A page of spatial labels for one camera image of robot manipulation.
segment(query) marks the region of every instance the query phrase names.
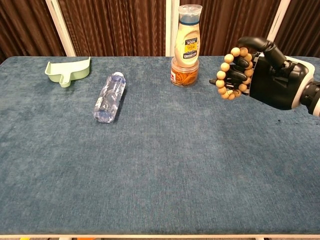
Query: brown curtain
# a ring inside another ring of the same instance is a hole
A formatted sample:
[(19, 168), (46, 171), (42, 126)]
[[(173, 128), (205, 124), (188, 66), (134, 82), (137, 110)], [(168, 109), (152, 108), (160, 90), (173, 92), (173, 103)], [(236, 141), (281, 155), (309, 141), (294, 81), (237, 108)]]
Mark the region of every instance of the brown curtain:
[(280, 0), (180, 0), (203, 6), (200, 16), (201, 55), (221, 56), (243, 36), (267, 38)]
[(0, 29), (0, 62), (66, 55), (45, 0), (0, 0)]
[(59, 0), (77, 56), (164, 56), (166, 0)]
[(320, 57), (320, 1), (291, 0), (275, 43), (287, 56)]

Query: light green dustpan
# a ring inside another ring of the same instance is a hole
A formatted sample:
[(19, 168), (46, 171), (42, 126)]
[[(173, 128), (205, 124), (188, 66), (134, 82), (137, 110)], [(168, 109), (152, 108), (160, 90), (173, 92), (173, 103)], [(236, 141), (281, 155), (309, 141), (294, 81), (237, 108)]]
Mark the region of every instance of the light green dustpan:
[(85, 78), (89, 72), (90, 57), (87, 60), (74, 62), (48, 62), (44, 71), (52, 82), (59, 83), (63, 88), (69, 87), (72, 80)]

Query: wooden bead bracelet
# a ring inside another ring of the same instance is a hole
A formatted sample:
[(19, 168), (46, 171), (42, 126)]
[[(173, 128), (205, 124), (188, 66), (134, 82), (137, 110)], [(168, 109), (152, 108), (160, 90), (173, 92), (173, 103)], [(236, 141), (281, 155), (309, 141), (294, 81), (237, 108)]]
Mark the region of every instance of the wooden bead bracelet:
[[(247, 80), (243, 81), (238, 89), (227, 89), (225, 87), (225, 78), (226, 72), (230, 69), (230, 64), (234, 61), (235, 57), (241, 56), (245, 60), (249, 62), (249, 66), (245, 68), (244, 75), (247, 76)], [(253, 75), (254, 71), (252, 70), (252, 55), (248, 53), (248, 49), (246, 47), (238, 48), (234, 47), (231, 50), (231, 54), (227, 54), (224, 57), (224, 63), (220, 66), (220, 71), (216, 74), (216, 82), (215, 85), (218, 88), (218, 93), (221, 95), (223, 99), (233, 100), (236, 97), (240, 97), (241, 93), (247, 90), (248, 84), (251, 83), (251, 76)]]

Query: table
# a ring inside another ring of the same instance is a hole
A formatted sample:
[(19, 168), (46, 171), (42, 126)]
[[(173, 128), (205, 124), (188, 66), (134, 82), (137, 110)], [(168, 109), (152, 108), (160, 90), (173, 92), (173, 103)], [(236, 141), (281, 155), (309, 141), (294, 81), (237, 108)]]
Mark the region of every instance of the table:
[[(320, 59), (297, 57), (315, 65)], [(197, 83), (170, 83), (169, 57), (92, 57), (61, 88), (48, 61), (0, 65), (0, 235), (320, 237), (320, 118), (253, 98), (222, 100), (202, 56)], [(93, 107), (122, 72), (114, 123)]]

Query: sauce bottle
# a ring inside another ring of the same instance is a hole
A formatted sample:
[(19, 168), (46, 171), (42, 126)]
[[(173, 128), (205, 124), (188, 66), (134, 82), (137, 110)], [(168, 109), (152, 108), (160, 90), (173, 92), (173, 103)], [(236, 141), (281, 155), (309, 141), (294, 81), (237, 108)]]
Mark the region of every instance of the sauce bottle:
[(176, 35), (174, 54), (180, 67), (193, 67), (200, 52), (199, 21), (201, 5), (179, 6), (179, 27)]

